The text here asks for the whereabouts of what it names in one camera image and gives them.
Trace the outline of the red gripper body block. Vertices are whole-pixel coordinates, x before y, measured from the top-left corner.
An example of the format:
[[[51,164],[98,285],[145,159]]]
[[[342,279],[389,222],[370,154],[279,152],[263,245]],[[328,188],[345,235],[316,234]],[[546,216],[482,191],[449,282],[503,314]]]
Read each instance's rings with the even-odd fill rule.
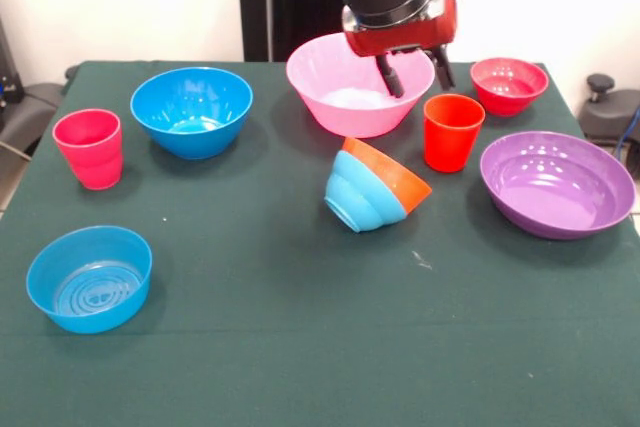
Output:
[[[457,30],[456,0],[429,0],[415,16],[384,28],[358,23],[348,6],[343,8],[342,29],[353,52],[378,56],[388,52],[432,50],[451,43]]]

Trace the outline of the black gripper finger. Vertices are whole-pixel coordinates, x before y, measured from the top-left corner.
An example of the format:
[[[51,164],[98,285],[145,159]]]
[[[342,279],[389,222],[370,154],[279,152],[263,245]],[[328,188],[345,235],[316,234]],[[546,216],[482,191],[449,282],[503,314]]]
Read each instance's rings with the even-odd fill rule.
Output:
[[[444,46],[437,46],[430,50],[430,58],[433,62],[436,77],[443,91],[449,91],[455,87],[455,79]]]
[[[393,97],[402,97],[404,95],[404,87],[385,54],[377,56],[377,68],[389,94]]]

